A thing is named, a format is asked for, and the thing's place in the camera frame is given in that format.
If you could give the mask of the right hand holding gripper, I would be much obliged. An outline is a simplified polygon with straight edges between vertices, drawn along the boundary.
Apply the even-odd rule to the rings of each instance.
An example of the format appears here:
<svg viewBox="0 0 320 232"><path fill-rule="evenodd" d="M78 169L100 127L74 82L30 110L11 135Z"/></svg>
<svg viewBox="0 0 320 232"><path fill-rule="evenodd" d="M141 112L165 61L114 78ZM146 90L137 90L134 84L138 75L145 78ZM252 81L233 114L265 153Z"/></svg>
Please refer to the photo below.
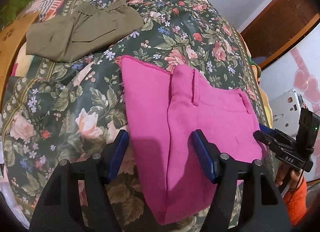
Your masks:
<svg viewBox="0 0 320 232"><path fill-rule="evenodd" d="M274 181L276 186L282 185L287 174L290 175L292 180L290 189L291 190L298 189L303 181L302 171L297 171L295 169L292 169L289 164L284 162L279 163L276 179Z"/></svg>

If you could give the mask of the orange sleeved forearm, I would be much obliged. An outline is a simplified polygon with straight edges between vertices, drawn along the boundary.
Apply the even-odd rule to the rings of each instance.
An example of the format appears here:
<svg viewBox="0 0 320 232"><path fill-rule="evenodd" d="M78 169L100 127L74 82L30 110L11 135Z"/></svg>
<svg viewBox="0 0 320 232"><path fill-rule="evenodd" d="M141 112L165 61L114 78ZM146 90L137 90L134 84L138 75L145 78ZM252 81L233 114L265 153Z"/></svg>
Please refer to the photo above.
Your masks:
<svg viewBox="0 0 320 232"><path fill-rule="evenodd" d="M302 178L301 184L294 191L290 189L283 198L291 224L297 225L306 214L306 194L307 185L305 178Z"/></svg>

